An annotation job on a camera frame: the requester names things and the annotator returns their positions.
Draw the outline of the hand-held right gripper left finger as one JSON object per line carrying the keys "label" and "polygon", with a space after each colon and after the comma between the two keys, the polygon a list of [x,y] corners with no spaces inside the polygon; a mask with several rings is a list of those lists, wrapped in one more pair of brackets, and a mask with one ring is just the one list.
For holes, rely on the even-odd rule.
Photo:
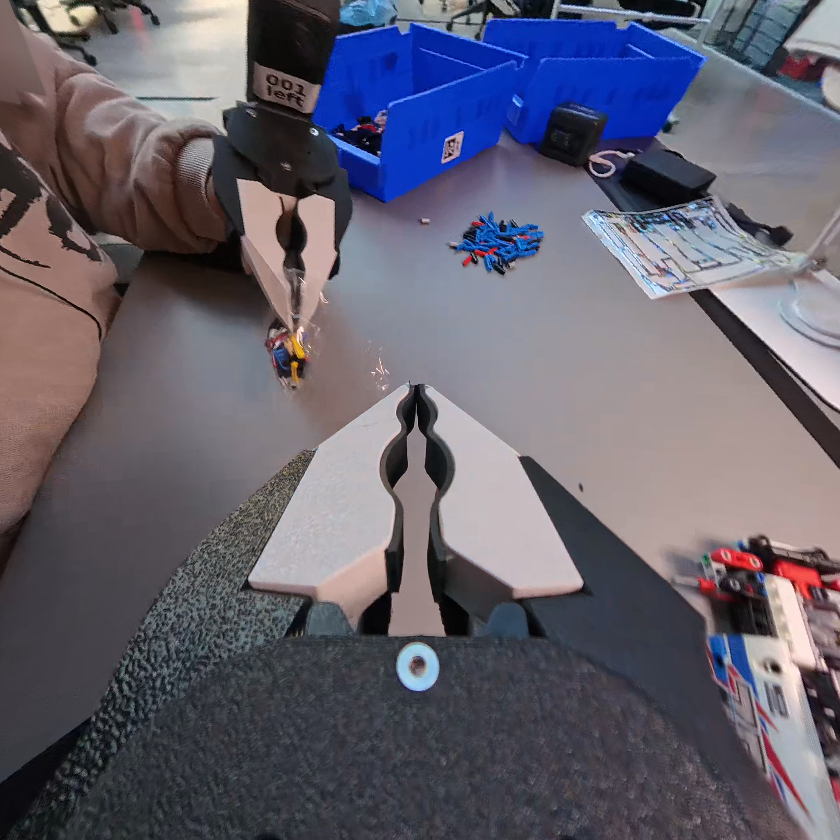
{"label": "hand-held right gripper left finger", "polygon": [[398,387],[323,441],[248,575],[255,591],[336,605],[355,631],[400,590],[416,391]]}

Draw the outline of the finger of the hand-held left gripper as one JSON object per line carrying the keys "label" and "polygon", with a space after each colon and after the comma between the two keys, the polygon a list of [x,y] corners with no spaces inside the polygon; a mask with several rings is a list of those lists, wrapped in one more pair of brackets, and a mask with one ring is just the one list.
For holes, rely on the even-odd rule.
{"label": "finger of the hand-held left gripper", "polygon": [[318,309],[324,285],[338,255],[335,244],[335,202],[326,196],[307,196],[297,202],[304,244],[300,252],[302,277],[296,316],[309,324]]}
{"label": "finger of the hand-held left gripper", "polygon": [[262,182],[237,179],[237,197],[244,224],[244,260],[252,269],[281,323],[298,330],[298,258],[278,237],[278,225],[293,218],[298,200],[272,192]]}

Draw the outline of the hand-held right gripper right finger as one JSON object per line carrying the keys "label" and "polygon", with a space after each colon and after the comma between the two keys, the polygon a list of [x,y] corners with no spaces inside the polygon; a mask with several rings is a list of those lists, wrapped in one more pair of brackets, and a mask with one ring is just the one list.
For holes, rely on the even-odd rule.
{"label": "hand-held right gripper right finger", "polygon": [[417,425],[435,487],[427,571],[446,635],[470,635],[503,604],[585,590],[514,448],[427,384]]}

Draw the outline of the small clear bag lego pieces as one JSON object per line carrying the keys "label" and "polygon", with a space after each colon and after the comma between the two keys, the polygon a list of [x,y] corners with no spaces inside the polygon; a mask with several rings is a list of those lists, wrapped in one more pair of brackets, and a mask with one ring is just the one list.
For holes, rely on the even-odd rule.
{"label": "small clear bag lego pieces", "polygon": [[266,351],[279,384],[295,391],[308,377],[312,345],[320,331],[315,318],[327,298],[323,285],[317,287],[316,297],[308,289],[306,264],[300,255],[284,265],[281,275],[271,268],[265,275],[260,285],[273,312]]}

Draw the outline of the torn clear plastic scrap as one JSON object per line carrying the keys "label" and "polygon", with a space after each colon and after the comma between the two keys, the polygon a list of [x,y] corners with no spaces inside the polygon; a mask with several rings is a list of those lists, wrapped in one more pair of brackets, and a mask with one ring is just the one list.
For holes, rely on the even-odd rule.
{"label": "torn clear plastic scrap", "polygon": [[363,359],[365,383],[378,398],[423,380],[422,367],[402,345],[369,340],[364,346]]}

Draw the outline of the pile of blue lego pins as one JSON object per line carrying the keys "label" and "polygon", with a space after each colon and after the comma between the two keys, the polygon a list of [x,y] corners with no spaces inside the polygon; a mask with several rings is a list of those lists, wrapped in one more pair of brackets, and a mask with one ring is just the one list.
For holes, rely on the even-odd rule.
{"label": "pile of blue lego pins", "polygon": [[463,256],[462,267],[482,266],[487,273],[504,277],[540,252],[544,236],[536,224],[518,224],[489,212],[473,219],[460,239],[447,242],[447,248]]}

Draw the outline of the white blue red lego car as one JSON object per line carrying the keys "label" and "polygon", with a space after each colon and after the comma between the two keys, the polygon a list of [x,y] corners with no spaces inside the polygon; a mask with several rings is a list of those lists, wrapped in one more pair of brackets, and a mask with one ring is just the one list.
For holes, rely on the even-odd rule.
{"label": "white blue red lego car", "polygon": [[756,534],[672,583],[711,603],[707,660],[730,723],[808,838],[839,838],[839,562]]}

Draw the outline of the person's left forearm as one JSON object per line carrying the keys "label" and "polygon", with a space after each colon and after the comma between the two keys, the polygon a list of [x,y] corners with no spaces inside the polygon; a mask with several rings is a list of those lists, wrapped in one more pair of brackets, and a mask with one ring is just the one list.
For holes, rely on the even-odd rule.
{"label": "person's left forearm", "polygon": [[167,119],[47,37],[26,39],[45,93],[21,97],[14,137],[83,223],[145,250],[199,254],[223,242],[219,129]]}

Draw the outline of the heap of dark lego pieces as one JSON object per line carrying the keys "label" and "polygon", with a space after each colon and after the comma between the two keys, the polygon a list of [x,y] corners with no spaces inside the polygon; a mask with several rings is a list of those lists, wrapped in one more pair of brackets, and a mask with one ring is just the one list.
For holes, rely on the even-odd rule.
{"label": "heap of dark lego pieces", "polygon": [[346,126],[343,123],[331,130],[334,139],[354,147],[357,150],[371,154],[376,158],[382,155],[382,143],[388,120],[388,111],[381,110],[374,117],[363,116],[356,120],[356,124]]}

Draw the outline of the blue plastic bin white tag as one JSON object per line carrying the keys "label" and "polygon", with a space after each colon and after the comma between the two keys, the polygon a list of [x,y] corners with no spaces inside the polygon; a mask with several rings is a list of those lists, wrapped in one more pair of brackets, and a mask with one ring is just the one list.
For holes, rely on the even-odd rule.
{"label": "blue plastic bin white tag", "polygon": [[385,111],[378,154],[330,138],[350,186],[388,203],[498,143],[525,60],[422,24],[342,35],[314,120],[349,130]]}

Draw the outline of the person's beige printed sweatshirt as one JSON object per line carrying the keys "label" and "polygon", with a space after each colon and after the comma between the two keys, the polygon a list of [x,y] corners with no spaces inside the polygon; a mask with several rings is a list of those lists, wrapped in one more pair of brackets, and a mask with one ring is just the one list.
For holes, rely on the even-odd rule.
{"label": "person's beige printed sweatshirt", "polygon": [[1,149],[2,569],[59,444],[87,401],[119,306],[111,258],[25,157]]}

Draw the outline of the plain blue plastic bin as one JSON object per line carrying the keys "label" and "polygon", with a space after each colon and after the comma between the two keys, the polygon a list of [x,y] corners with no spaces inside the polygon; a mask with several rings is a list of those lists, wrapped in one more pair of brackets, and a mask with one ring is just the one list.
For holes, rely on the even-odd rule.
{"label": "plain blue plastic bin", "polygon": [[638,24],[604,20],[491,19],[483,42],[526,58],[506,117],[521,144],[540,142],[567,102],[605,114],[604,140],[653,138],[707,60]]}

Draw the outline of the shiny sticker sheet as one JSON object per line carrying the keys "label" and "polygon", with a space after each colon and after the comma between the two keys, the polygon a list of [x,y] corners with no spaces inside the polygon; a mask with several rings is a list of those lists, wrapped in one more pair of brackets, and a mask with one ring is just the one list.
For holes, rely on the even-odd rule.
{"label": "shiny sticker sheet", "polygon": [[582,221],[652,300],[786,279],[806,266],[805,254],[742,231],[715,196],[646,212],[590,211]]}

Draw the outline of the silver book stand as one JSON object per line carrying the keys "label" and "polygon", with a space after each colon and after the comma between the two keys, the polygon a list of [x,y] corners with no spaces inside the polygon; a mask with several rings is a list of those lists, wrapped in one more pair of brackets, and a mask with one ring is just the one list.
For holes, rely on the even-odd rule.
{"label": "silver book stand", "polygon": [[820,403],[839,412],[839,211],[787,270],[711,293]]}

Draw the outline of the black power adapter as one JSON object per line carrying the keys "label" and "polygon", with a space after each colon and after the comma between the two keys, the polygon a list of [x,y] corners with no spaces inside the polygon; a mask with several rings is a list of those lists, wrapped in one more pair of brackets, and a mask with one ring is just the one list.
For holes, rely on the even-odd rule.
{"label": "black power adapter", "polygon": [[690,203],[708,195],[717,175],[665,148],[636,154],[625,164],[619,182],[646,194],[662,207]]}

